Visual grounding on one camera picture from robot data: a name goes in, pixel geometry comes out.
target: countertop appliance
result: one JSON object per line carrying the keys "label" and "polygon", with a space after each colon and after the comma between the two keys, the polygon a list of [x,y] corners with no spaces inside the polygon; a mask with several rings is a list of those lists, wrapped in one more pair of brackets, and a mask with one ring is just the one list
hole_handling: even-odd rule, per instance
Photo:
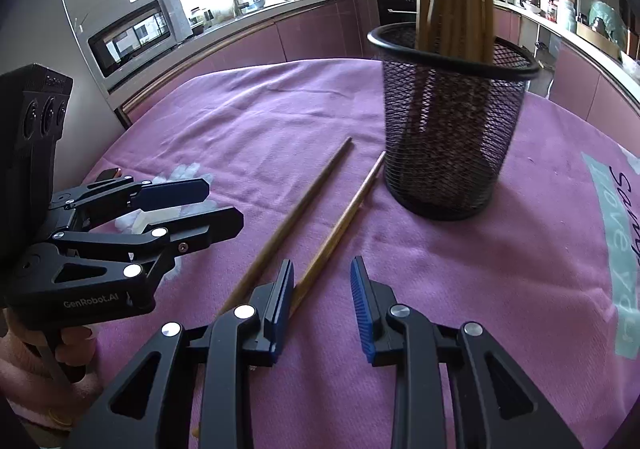
{"label": "countertop appliance", "polygon": [[82,54],[107,93],[192,35],[180,0],[137,0],[87,18],[76,29]]}

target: table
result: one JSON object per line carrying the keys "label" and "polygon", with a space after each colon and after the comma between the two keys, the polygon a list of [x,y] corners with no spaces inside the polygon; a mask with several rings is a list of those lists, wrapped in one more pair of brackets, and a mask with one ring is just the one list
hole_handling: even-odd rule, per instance
{"label": "table", "polygon": [[[137,180],[204,176],[211,186],[204,205],[238,207],[245,227],[236,239],[182,257],[151,314],[101,326],[103,382],[162,324],[211,322],[324,162],[353,136],[264,280],[284,257],[302,274],[384,148],[382,83],[382,64],[359,59],[208,74],[167,95],[113,144],[87,180],[113,166]],[[431,321],[482,323],[585,449],[602,449],[640,393],[637,264],[626,275],[616,265],[636,261],[628,212],[638,216],[639,182],[615,142],[532,94],[493,199],[477,217],[415,216],[379,178],[290,324],[278,364],[252,373],[256,447],[389,447],[394,371],[367,365],[351,301],[350,261],[361,254],[372,279]],[[142,220],[133,214],[111,227],[136,231]]]}

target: finger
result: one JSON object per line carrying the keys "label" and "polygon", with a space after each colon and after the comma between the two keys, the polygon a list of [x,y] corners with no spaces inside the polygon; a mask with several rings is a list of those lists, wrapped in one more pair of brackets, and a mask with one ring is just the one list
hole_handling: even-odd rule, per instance
{"label": "finger", "polygon": [[84,366],[95,354],[95,339],[86,339],[73,346],[61,344],[56,348],[56,360],[69,366]]}
{"label": "finger", "polygon": [[63,328],[62,342],[67,345],[78,344],[80,341],[91,337],[92,331],[91,328],[87,328],[86,326],[71,326],[70,328]]}
{"label": "finger", "polygon": [[15,315],[14,311],[10,308],[4,311],[4,320],[6,325],[12,333],[18,337],[22,342],[32,344],[35,346],[46,346],[47,340],[44,337],[44,333],[33,330],[28,330]]}

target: mesh pencil holder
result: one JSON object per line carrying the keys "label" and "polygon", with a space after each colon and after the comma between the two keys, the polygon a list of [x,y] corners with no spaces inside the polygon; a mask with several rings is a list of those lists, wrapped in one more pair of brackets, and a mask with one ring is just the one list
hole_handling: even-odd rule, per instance
{"label": "mesh pencil holder", "polygon": [[495,39],[494,64],[414,50],[415,23],[372,30],[384,61],[385,183],[402,206],[461,220],[491,199],[518,121],[527,80],[540,67]]}

